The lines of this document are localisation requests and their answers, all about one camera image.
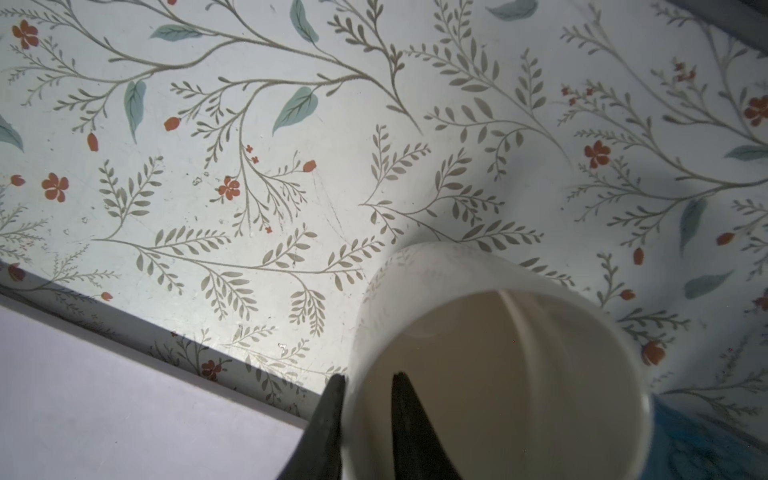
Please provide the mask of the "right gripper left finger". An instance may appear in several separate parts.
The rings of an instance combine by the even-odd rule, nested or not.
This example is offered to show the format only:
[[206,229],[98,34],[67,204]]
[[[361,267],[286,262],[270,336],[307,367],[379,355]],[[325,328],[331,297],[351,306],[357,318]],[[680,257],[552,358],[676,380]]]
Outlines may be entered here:
[[341,419],[346,377],[334,374],[279,480],[339,480],[342,476]]

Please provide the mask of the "blue dotted mug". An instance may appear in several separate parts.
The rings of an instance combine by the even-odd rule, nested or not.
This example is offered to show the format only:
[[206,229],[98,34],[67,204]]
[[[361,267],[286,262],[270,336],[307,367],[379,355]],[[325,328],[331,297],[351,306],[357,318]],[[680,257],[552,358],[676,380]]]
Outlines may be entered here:
[[643,479],[765,479],[767,447],[728,426],[654,400],[654,431]]

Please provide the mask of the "white mug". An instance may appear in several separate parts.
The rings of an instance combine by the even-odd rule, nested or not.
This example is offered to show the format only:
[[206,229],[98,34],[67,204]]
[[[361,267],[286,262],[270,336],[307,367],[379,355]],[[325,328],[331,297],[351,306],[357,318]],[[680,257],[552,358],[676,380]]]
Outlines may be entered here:
[[349,479],[395,475],[404,373],[464,479],[638,479],[653,432],[640,361],[594,303],[447,242],[392,255],[358,313],[342,417]]

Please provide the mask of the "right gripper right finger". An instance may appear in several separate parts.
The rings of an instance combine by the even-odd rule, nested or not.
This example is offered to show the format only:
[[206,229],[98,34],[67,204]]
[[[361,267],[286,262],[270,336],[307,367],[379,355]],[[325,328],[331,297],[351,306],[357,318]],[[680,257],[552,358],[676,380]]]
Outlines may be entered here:
[[392,379],[391,429],[397,480],[461,479],[404,372]]

